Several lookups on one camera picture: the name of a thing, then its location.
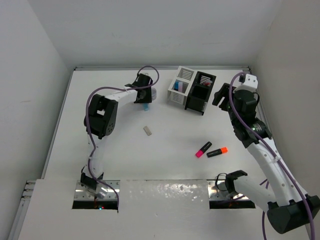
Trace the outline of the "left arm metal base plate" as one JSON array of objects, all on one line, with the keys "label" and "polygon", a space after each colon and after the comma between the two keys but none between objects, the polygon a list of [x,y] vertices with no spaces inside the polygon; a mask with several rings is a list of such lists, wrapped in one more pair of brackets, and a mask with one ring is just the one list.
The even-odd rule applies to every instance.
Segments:
[{"label": "left arm metal base plate", "polygon": [[120,194],[120,183],[103,180],[105,184],[98,183],[96,189],[89,188],[79,180],[74,191],[74,201],[117,201]]}]

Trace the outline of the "pink and black highlighter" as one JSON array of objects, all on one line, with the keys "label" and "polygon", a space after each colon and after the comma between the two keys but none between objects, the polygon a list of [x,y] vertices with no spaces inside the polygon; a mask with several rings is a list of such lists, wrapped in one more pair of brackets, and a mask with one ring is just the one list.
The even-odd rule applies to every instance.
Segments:
[{"label": "pink and black highlighter", "polygon": [[197,158],[200,158],[211,146],[212,146],[212,143],[208,141],[205,145],[201,147],[200,150],[196,152],[195,156]]}]

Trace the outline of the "pastel pink highlighter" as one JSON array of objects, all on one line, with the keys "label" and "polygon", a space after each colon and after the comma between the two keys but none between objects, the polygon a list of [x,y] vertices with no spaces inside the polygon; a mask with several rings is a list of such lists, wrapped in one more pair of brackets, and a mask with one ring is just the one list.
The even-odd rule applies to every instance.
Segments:
[{"label": "pastel pink highlighter", "polygon": [[179,92],[183,92],[183,82],[179,81],[179,88],[178,88]]}]

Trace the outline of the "orange and black highlighter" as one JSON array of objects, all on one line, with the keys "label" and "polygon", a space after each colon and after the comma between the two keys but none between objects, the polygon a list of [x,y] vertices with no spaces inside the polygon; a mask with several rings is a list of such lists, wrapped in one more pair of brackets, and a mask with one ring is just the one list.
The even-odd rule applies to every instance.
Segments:
[{"label": "orange and black highlighter", "polygon": [[212,158],[212,157],[215,157],[215,156],[219,156],[219,155],[225,154],[227,152],[228,152],[228,148],[227,147],[222,147],[222,148],[219,148],[219,149],[216,149],[216,150],[208,152],[206,154],[206,156],[208,158]]}]

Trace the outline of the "pastel blue highlighter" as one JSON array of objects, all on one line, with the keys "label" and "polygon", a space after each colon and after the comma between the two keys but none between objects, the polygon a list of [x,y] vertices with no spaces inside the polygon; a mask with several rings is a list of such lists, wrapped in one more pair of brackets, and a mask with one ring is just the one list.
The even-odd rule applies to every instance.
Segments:
[{"label": "pastel blue highlighter", "polygon": [[144,103],[143,104],[143,109],[144,109],[144,111],[148,111],[149,110],[149,104],[148,103]]}]

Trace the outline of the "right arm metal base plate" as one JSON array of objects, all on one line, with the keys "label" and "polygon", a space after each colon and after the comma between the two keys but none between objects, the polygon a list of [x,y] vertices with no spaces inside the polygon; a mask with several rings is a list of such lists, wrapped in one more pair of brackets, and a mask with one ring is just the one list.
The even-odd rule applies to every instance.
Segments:
[{"label": "right arm metal base plate", "polygon": [[225,180],[208,180],[207,181],[208,197],[211,201],[244,201],[248,197],[241,193],[229,193],[225,186]]}]

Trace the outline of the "clear jar of paperclips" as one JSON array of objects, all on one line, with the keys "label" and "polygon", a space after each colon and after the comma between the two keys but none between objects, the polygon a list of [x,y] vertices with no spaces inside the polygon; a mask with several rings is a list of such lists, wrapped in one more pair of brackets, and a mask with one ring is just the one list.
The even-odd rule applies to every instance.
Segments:
[{"label": "clear jar of paperclips", "polygon": [[151,88],[151,99],[152,99],[152,101],[154,101],[156,98],[157,98],[157,90],[154,87],[152,87]]}]

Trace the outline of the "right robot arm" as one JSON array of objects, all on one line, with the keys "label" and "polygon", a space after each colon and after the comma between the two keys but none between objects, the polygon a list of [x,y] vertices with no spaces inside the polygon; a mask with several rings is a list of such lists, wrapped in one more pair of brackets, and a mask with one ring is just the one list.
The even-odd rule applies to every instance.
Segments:
[{"label": "right robot arm", "polygon": [[279,234],[309,224],[314,239],[314,218],[320,211],[320,198],[309,195],[294,179],[267,125],[256,116],[256,89],[244,83],[239,87],[224,83],[212,103],[228,112],[235,136],[257,161],[271,190],[254,182],[245,171],[237,170],[226,175],[226,191],[248,197],[263,210]]}]

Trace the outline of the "white eraser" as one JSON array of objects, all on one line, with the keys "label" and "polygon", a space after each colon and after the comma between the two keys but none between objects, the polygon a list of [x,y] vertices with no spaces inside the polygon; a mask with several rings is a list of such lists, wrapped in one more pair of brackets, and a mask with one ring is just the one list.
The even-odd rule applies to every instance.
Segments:
[{"label": "white eraser", "polygon": [[148,136],[150,136],[150,135],[152,134],[152,132],[151,132],[151,130],[149,129],[148,126],[145,126],[145,127],[143,128],[143,130],[145,131],[145,133],[146,133]]}]

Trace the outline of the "blue and black highlighter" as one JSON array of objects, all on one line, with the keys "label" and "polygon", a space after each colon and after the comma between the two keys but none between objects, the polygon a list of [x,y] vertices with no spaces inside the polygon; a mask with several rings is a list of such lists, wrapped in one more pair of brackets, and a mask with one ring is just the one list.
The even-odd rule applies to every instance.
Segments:
[{"label": "blue and black highlighter", "polygon": [[178,90],[179,90],[179,82],[175,82],[175,83],[174,83],[173,89],[174,89],[175,91],[178,91]]}]

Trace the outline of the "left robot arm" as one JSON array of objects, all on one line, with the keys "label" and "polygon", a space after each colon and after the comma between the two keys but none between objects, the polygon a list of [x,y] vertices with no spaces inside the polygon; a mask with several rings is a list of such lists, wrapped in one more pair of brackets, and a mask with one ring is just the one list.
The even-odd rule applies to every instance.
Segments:
[{"label": "left robot arm", "polygon": [[84,126],[88,139],[87,162],[81,170],[80,182],[91,190],[102,183],[104,145],[116,126],[118,109],[128,103],[149,104],[153,101],[153,80],[138,73],[132,84],[124,88],[103,86],[95,89],[85,105]]}]

